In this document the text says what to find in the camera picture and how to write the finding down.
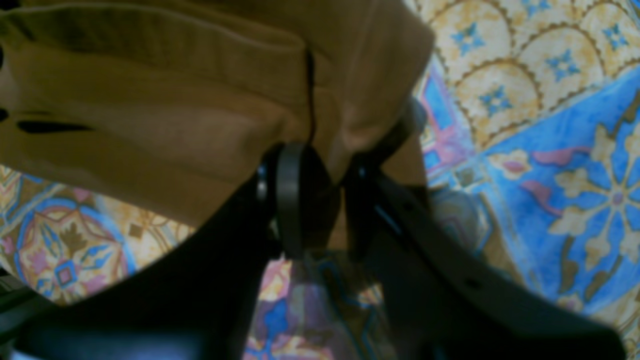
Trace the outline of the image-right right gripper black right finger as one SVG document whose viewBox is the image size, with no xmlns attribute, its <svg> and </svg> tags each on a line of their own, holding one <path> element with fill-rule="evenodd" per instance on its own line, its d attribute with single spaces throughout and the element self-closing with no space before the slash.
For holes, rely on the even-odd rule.
<svg viewBox="0 0 640 360">
<path fill-rule="evenodd" d="M 503 278 L 437 225 L 425 186 L 410 190 L 383 173 L 425 122 L 420 102 L 407 101 L 343 180 L 352 258 L 382 285 L 398 359 L 624 360 L 612 328 Z"/>
</svg>

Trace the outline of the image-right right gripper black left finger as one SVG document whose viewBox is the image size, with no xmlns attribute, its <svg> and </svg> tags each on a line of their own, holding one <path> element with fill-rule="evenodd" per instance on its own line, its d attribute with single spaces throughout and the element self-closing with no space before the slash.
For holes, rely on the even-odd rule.
<svg viewBox="0 0 640 360">
<path fill-rule="evenodd" d="M 324 242 L 339 196 L 310 145 L 268 150 L 193 235 L 142 271 L 27 322 L 12 360 L 238 360 L 270 260 Z"/>
</svg>

